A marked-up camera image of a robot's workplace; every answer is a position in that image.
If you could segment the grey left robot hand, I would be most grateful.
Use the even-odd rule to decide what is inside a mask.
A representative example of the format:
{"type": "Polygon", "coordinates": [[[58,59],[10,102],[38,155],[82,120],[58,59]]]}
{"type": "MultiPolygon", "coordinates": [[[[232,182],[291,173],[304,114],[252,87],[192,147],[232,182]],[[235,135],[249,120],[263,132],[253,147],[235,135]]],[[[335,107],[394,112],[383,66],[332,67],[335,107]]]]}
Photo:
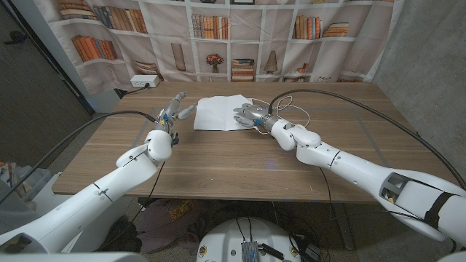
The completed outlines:
{"type": "Polygon", "coordinates": [[[181,101],[187,96],[185,91],[179,92],[168,104],[159,112],[154,122],[154,130],[161,130],[171,134],[173,123],[190,117],[197,109],[197,103],[180,111],[181,101]]]}

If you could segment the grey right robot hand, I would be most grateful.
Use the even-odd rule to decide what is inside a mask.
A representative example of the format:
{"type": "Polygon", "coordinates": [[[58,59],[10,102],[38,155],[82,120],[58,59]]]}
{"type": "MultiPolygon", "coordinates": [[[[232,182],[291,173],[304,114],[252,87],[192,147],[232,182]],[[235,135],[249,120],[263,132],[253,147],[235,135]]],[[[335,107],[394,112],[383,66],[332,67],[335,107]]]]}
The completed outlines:
{"type": "Polygon", "coordinates": [[[253,104],[242,104],[241,107],[235,108],[234,120],[243,127],[263,127],[267,132],[272,131],[272,127],[277,123],[278,118],[269,113],[266,106],[253,104]]]}

